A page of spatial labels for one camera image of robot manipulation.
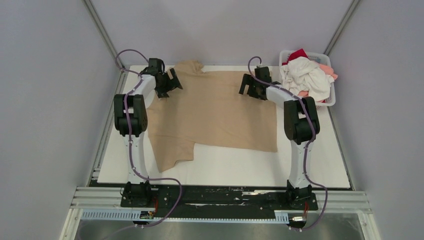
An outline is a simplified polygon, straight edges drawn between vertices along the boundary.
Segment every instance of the white table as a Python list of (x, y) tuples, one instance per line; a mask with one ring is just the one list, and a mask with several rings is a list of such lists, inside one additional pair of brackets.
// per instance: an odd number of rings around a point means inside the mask
[[(133, 65), (131, 70), (140, 72), (145, 65)], [(270, 66), (273, 79), (278, 79), (279, 69)], [(211, 65), (207, 71), (247, 71), (246, 66)], [(130, 73), (123, 93), (137, 84), (137, 76)], [(147, 97), (153, 99), (154, 91)], [(320, 133), (311, 152), (311, 179), (329, 188), (350, 188), (348, 175), (342, 160), (336, 135), (327, 107), (317, 109)], [(177, 178), (183, 185), (220, 186), (262, 186), (286, 187), (291, 169), (291, 146), (284, 133), (283, 110), (277, 107), (277, 147), (278, 152), (262, 152), (249, 149), (195, 144), (194, 160), (180, 161), (175, 167), (159, 173), (148, 135), (144, 135), (144, 157), (151, 178)], [(127, 182), (127, 151), (123, 138), (113, 127), (104, 158), (98, 183)], [(175, 184), (173, 181), (157, 181), (157, 184)]]

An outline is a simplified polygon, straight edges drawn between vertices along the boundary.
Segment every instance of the clothing pile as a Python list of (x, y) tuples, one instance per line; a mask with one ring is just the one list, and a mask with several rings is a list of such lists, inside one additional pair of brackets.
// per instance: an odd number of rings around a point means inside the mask
[(303, 49), (293, 52), (280, 67), (282, 86), (295, 95), (310, 96), (322, 102), (330, 96), (331, 83), (337, 79), (327, 65), (308, 59)]

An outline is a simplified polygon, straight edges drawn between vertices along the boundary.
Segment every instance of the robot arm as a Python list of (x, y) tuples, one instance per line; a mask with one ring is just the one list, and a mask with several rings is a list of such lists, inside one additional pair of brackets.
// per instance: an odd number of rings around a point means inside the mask
[[(170, 69), (172, 79), (169, 77), (167, 72), (164, 72), (164, 63), (158, 58), (150, 58), (149, 65), (142, 72), (142, 82), (140, 86), (133, 89), (127, 98), (128, 111), (131, 123), (131, 141), (132, 141), (132, 159), (133, 165), (138, 172), (145, 177), (149, 174), (146, 169), (144, 149), (143, 149), (143, 137), (147, 130), (148, 118), (146, 108), (148, 105), (145, 104), (145, 100), (150, 92), (155, 90), (158, 98), (168, 98), (167, 92), (174, 90), (175, 88), (182, 89), (180, 81), (175, 73), (174, 69)], [(116, 94), (113, 99), (114, 105), (114, 124), (115, 128), (122, 135), (125, 147), (129, 147), (129, 129), (128, 121), (124, 107), (125, 94)], [(130, 156), (127, 151), (127, 163), (128, 163), (128, 183), (138, 185), (145, 183), (146, 180), (138, 177), (131, 166)]]
[[(266, 82), (271, 83), (271, 75), (268, 67), (255, 68), (255, 76)], [(312, 196), (312, 186), (306, 178), (304, 164), (309, 169), (310, 157), (313, 143), (310, 143), (307, 150), (306, 145), (312, 138), (312, 130), (306, 118), (300, 118), (299, 114), (304, 114), (299, 100), (291, 94), (278, 89), (282, 86), (279, 82), (272, 82), (274, 86), (268, 86), (256, 81), (251, 75), (243, 76), (240, 87), (240, 94), (244, 94), (245, 87), (248, 85), (247, 94), (250, 97), (270, 100), (278, 107), (284, 110), (284, 132), (291, 144), (291, 171), (287, 180), (287, 201), (294, 205), (302, 205), (304, 199), (310, 199)], [(312, 97), (301, 99), (308, 112), (309, 118), (315, 128), (315, 133), (320, 132), (320, 123), (318, 120), (317, 108)]]

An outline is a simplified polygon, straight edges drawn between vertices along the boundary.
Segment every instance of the beige cloth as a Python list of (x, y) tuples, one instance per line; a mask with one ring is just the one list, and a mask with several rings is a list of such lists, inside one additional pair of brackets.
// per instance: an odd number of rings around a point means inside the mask
[(159, 171), (193, 160), (195, 143), (277, 152), (276, 105), (239, 94), (245, 72), (202, 68), (198, 61), (178, 63), (174, 69), (184, 89), (168, 92), (169, 98), (155, 96), (147, 109)]

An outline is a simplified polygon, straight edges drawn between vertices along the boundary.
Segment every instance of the laundry basket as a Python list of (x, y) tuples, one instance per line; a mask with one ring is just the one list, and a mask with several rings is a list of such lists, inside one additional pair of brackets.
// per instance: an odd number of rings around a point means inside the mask
[[(290, 50), (281, 51), (279, 53), (279, 65), (281, 66), (283, 63), (287, 62), (287, 59), (289, 59), (290, 54), (292, 54), (293, 52), (294, 51), (290, 51)], [(327, 55), (314, 53), (314, 52), (306, 52), (306, 55), (309, 58), (309, 60), (331, 67), (330, 58)], [(336, 103), (336, 93), (334, 91), (334, 82), (332, 82), (330, 87), (330, 96), (326, 100), (324, 100), (324, 102), (316, 102), (315, 105), (333, 106), (335, 103)]]

